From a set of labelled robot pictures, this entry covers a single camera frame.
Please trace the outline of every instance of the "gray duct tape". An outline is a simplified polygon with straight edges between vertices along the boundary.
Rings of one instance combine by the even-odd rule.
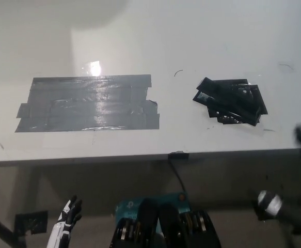
[[[111,101],[75,102],[71,100],[54,101],[48,103],[46,106],[22,103],[17,118],[131,115],[143,113],[156,115],[157,103],[149,100],[140,104]]]
[[[90,77],[36,77],[31,90],[151,87],[151,75],[90,76]]]
[[[160,115],[22,118],[16,132],[158,129]]]
[[[35,78],[16,132],[159,129],[147,87],[150,75]]]

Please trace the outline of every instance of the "pile of black plastic pieces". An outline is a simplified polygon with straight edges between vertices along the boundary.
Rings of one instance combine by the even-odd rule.
[[[197,87],[194,101],[208,107],[210,118],[223,124],[247,123],[256,126],[261,115],[267,115],[258,85],[246,79],[210,80]]]

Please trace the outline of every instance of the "white robotic hand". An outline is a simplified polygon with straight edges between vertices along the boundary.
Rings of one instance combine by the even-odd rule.
[[[78,220],[82,209],[82,201],[73,196],[63,208],[57,223],[54,225],[47,248],[68,248],[70,233]]]

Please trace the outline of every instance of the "cable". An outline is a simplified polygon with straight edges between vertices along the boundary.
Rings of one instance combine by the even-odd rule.
[[[186,190],[186,188],[185,188],[185,184],[183,183],[181,177],[179,176],[179,173],[177,172],[175,166],[172,164],[172,162],[171,162],[170,159],[168,160],[168,163],[169,163],[169,165],[170,165],[170,167],[171,167],[173,173],[176,175],[177,179],[179,180],[180,186],[181,186],[181,188],[182,188],[182,191],[185,192],[185,193],[187,193],[187,190]]]

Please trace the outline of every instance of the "floor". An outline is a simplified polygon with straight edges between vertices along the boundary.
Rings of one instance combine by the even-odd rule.
[[[258,221],[250,199],[263,189],[288,200],[301,199],[301,166],[295,153],[227,154],[174,164],[193,208],[208,210],[223,247],[287,247],[288,230],[275,221]],[[70,248],[109,247],[114,209],[121,200],[179,191],[165,161],[0,167],[0,221],[12,229],[17,213],[47,210],[47,233],[26,236],[27,247],[46,247],[62,207],[77,194],[83,199],[83,218]],[[301,237],[292,240],[295,246],[290,247],[301,247]]]

